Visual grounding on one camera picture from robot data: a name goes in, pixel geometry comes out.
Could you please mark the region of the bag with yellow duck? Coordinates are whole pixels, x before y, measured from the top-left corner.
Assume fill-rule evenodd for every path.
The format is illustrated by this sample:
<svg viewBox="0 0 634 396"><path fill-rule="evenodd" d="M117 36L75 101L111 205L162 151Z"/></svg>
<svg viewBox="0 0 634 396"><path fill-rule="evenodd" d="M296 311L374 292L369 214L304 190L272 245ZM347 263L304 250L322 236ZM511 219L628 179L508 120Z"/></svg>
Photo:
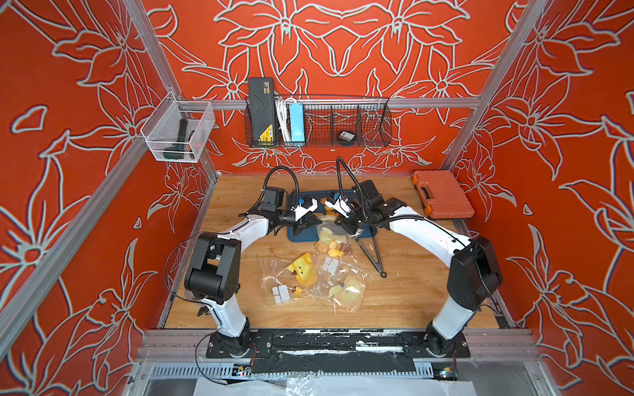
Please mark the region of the bag with yellow duck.
<svg viewBox="0 0 634 396"><path fill-rule="evenodd" d="M307 297L310 288L319 280L313 256L308 252L293 261L264 257L260 260L260 265L267 307L285 305Z"/></svg>

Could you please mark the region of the dark blue tray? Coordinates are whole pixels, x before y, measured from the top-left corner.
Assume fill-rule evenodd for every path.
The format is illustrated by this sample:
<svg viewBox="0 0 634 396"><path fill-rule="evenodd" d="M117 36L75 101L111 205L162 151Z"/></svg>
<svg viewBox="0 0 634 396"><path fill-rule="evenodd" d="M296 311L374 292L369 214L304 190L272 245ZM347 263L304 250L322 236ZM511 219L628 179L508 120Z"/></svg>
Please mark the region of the dark blue tray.
<svg viewBox="0 0 634 396"><path fill-rule="evenodd" d="M300 201L306 200L309 197L313 197L318 201L318 208L314 212L314 214L318 218L322 218L326 216L326 207L321 202L323 199L326 199L330 196L332 191L302 191L300 194ZM311 228L304 229L300 232L300 234L293 234L292 229L287 230L287 236L291 242L294 243L308 243L308 242L318 242L320 240L320 231L323 229L329 229L333 235L343 236L345 238L353 237L352 234L347 233L341 226L336 225L333 220L325 219L322 224L318 224L317 226L313 226ZM359 239L370 239L376 235L376 229L371 229L366 224L361 224L358 228L358 234L356 237Z"/></svg>

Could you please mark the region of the orange tool case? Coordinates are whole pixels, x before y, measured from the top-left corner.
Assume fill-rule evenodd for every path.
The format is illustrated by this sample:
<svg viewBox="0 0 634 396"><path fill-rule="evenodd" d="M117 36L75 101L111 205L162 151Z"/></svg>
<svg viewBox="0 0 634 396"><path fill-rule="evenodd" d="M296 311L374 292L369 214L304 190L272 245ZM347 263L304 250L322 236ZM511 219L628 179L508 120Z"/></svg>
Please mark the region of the orange tool case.
<svg viewBox="0 0 634 396"><path fill-rule="evenodd" d="M447 170L415 171L412 183L430 219L470 219L475 210L457 179Z"/></svg>

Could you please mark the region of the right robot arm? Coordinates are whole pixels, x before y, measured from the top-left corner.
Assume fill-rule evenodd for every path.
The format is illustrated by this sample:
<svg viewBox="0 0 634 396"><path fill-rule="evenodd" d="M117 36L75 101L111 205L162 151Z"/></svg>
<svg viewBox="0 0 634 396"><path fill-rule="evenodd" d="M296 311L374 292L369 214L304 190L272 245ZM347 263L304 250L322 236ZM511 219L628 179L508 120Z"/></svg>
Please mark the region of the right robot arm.
<svg viewBox="0 0 634 396"><path fill-rule="evenodd" d="M502 285L492 242L452 232L400 199L384 199L372 181L358 181L340 157L335 166L338 192L328 198L327 206L338 213L337 221L346 231L352 233L360 224L387 229L431 252L449 269L447 300L428 324L422 342L431 356L447 356L477 310Z"/></svg>

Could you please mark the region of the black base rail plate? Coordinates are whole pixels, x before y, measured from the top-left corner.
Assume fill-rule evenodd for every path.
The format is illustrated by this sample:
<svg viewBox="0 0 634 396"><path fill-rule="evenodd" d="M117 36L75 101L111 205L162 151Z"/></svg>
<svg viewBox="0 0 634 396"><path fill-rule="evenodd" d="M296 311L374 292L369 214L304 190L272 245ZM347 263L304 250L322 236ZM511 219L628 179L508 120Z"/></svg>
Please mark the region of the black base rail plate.
<svg viewBox="0 0 634 396"><path fill-rule="evenodd" d="M402 329L259 329L239 366L254 376L411 374L416 359L437 354L425 331Z"/></svg>

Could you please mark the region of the black metal tongs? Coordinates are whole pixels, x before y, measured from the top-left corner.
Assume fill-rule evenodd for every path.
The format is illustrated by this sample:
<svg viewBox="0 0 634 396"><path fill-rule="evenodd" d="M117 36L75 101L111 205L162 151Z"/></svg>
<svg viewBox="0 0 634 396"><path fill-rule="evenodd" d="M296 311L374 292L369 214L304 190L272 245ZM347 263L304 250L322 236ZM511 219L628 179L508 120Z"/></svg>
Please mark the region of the black metal tongs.
<svg viewBox="0 0 634 396"><path fill-rule="evenodd" d="M373 265L373 267L379 273L381 278L386 278L387 277L387 273L386 273L385 268L383 266L381 252L380 252L380 249L379 249L379 246L378 246L378 242L377 242L376 236L373 236L371 238L371 240L372 240L373 252L374 253L370 252L370 250L363 244L363 241L361 241L361 239L357 239L356 242L357 242L358 246L360 247L361 251L366 256L366 258L369 260L369 262L371 262L371 265Z"/></svg>

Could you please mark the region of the clear bag lower right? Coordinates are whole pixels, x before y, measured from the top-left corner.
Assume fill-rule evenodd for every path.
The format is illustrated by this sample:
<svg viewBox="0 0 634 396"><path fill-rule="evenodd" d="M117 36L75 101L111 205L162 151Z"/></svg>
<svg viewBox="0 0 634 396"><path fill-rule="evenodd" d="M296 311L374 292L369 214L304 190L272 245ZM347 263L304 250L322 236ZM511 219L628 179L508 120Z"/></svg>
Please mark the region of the clear bag lower right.
<svg viewBox="0 0 634 396"><path fill-rule="evenodd" d="M342 257L322 255L316 266L315 295L348 312L361 309L367 290L367 274Z"/></svg>

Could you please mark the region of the black box in basket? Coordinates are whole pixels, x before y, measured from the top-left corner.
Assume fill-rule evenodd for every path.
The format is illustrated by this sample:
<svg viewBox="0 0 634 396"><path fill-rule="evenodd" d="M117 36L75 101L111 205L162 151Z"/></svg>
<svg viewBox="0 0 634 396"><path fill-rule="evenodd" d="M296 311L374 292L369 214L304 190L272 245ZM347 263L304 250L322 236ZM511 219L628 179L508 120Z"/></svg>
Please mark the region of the black box in basket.
<svg viewBox="0 0 634 396"><path fill-rule="evenodd" d="M258 145L277 142L275 90L271 78L249 79L249 114L253 139Z"/></svg>

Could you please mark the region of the light blue power bank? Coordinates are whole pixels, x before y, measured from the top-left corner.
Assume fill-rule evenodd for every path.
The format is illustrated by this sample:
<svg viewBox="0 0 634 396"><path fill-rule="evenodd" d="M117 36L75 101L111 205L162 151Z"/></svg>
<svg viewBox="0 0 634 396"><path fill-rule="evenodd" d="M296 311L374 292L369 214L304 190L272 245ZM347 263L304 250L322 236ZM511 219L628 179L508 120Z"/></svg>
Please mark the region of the light blue power bank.
<svg viewBox="0 0 634 396"><path fill-rule="evenodd" d="M291 122L292 143L303 145L305 143L304 107L300 102L292 102L289 105Z"/></svg>

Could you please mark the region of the clear acrylic wall bin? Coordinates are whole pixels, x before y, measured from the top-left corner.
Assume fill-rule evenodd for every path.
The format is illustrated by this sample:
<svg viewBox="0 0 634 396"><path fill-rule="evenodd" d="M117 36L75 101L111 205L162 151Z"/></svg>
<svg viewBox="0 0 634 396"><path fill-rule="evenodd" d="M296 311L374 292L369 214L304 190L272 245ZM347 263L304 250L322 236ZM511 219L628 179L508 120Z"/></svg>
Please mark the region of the clear acrylic wall bin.
<svg viewBox="0 0 634 396"><path fill-rule="evenodd" d="M168 92L141 128L159 162L197 163L216 125L210 102L185 101Z"/></svg>

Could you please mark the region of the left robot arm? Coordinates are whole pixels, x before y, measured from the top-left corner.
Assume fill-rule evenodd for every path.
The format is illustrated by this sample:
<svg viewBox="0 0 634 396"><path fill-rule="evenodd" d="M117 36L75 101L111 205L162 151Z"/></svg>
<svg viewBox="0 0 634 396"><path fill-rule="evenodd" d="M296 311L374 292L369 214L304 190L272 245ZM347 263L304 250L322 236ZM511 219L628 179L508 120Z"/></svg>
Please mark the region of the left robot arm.
<svg viewBox="0 0 634 396"><path fill-rule="evenodd" d="M221 346L231 356L244 356L251 348L250 323L235 296L242 252L282 228L297 235L317 226L318 207L317 199L300 197L299 181L289 167L276 166L264 179L257 201L240 216L242 221L223 232L196 236L183 285L214 318Z"/></svg>

